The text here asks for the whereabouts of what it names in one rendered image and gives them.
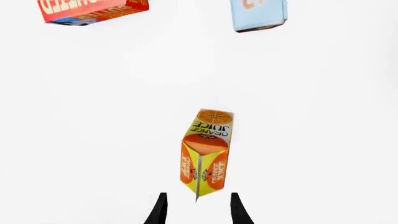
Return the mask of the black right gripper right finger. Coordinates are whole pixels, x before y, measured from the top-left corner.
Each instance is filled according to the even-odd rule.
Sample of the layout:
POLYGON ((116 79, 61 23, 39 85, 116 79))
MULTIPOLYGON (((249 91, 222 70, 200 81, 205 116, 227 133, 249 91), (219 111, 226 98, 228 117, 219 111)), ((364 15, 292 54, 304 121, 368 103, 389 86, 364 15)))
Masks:
POLYGON ((230 209, 233 224, 254 224, 236 192, 231 194, 230 209))

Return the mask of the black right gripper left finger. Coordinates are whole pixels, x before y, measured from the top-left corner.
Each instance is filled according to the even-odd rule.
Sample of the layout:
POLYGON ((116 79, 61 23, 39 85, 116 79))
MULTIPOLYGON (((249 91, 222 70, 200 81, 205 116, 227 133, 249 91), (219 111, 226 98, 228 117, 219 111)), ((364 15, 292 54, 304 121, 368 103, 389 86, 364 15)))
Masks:
POLYGON ((165 224, 167 218, 167 194, 162 192, 143 224, 165 224))

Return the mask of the orange juice carton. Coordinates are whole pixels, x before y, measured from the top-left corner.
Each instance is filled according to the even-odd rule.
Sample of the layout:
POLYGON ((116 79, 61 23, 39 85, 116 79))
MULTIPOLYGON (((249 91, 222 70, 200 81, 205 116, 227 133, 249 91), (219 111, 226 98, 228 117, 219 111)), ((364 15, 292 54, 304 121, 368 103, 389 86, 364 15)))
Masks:
POLYGON ((180 181, 199 199, 225 185, 234 113, 201 109, 181 142, 180 181))

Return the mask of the light blue box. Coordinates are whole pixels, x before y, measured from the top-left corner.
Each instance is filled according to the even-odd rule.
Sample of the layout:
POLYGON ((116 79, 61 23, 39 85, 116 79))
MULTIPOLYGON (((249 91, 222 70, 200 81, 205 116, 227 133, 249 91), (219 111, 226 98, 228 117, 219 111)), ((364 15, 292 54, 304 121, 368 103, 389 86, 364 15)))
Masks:
POLYGON ((288 19, 287 0, 229 0, 237 33, 271 29, 288 19))

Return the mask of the red butter box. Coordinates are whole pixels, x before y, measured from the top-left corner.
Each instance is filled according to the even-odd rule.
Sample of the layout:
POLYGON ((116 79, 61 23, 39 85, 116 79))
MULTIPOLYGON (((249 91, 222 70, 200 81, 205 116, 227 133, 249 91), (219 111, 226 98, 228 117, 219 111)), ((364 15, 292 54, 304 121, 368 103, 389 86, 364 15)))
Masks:
POLYGON ((47 24, 87 26, 149 10, 149 0, 37 0, 47 24))

